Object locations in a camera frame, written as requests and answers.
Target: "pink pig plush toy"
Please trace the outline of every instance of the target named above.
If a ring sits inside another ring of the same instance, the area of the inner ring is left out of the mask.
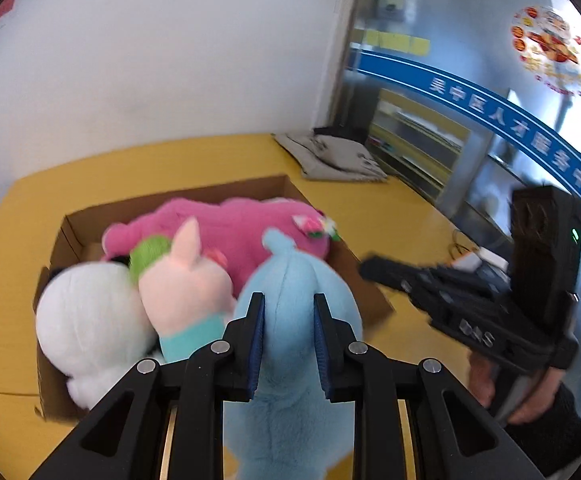
[[[221,339],[224,317],[235,307],[230,277],[201,253],[196,218],[188,219],[176,232],[170,253],[139,276],[139,296],[167,363],[187,359],[195,350]]]
[[[172,239],[191,216],[199,221],[202,251],[217,250],[225,256],[235,296],[270,256],[262,247],[266,229],[277,228],[291,237],[299,250],[321,259],[328,254],[329,236],[336,237],[332,221],[312,206],[296,200],[277,198],[259,202],[231,198],[221,204],[207,204],[175,198],[128,224],[111,225],[102,237],[104,259],[130,254],[152,235]]]

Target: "gray cloth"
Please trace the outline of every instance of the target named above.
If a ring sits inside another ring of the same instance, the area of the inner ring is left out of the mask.
[[[360,143],[314,134],[275,134],[310,180],[376,181],[386,174]]]

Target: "human hand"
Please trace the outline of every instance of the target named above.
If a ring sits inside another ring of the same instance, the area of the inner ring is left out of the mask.
[[[471,352],[469,361],[468,390],[483,407],[487,408],[495,393],[492,377],[494,365],[477,352]],[[509,424],[527,424],[537,420],[553,405],[565,371],[549,368],[546,372],[540,373],[542,377],[531,383],[532,390],[526,393],[526,400],[509,416]]]

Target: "green plush hat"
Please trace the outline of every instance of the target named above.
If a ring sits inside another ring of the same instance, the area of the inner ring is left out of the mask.
[[[154,264],[159,258],[170,253],[173,242],[163,235],[152,235],[143,240],[130,252],[128,270],[134,283],[139,282],[139,276]]]

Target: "round sticker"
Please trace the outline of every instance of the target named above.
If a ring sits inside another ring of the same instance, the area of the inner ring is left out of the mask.
[[[512,46],[518,62],[552,91],[581,95],[581,37],[550,7],[525,7],[513,15]]]

